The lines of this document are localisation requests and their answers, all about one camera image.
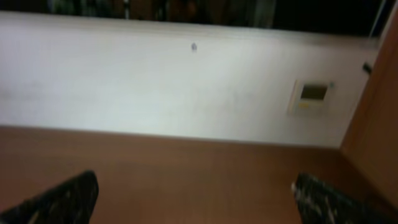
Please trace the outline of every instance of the brown floor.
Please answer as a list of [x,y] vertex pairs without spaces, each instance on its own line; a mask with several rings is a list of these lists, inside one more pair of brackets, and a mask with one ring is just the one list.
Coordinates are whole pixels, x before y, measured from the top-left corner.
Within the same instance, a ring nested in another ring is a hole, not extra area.
[[0,210],[85,169],[99,182],[91,223],[300,223],[299,172],[372,192],[336,150],[0,128]]

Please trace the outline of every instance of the small hole in wall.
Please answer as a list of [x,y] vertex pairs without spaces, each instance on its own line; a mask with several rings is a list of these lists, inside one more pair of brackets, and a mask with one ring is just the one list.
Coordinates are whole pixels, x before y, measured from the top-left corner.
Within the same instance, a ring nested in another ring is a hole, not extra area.
[[191,45],[191,49],[192,49],[192,52],[196,52],[198,50],[198,46],[196,45],[196,43],[193,43]]

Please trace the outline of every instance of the window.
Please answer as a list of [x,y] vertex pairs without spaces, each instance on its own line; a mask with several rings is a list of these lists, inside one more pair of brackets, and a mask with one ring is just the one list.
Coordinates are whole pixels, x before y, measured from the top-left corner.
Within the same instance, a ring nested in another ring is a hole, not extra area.
[[380,36],[396,0],[2,0],[0,9]]

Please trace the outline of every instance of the black object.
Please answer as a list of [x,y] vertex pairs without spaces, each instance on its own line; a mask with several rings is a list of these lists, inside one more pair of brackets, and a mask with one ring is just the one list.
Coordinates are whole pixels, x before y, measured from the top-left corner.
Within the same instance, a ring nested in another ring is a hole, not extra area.
[[390,224],[386,217],[308,174],[293,187],[303,224]]
[[370,66],[370,64],[368,64],[367,62],[365,62],[362,66],[362,69],[368,74],[371,75],[372,74],[372,66]]
[[87,224],[98,196],[94,172],[86,171],[58,187],[0,214],[1,224]]

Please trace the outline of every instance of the thermostat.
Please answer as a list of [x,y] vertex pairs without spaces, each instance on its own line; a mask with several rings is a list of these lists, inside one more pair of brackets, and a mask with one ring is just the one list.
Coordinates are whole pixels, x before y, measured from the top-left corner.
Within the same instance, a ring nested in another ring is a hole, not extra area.
[[296,81],[289,114],[318,116],[325,112],[333,88],[332,82]]

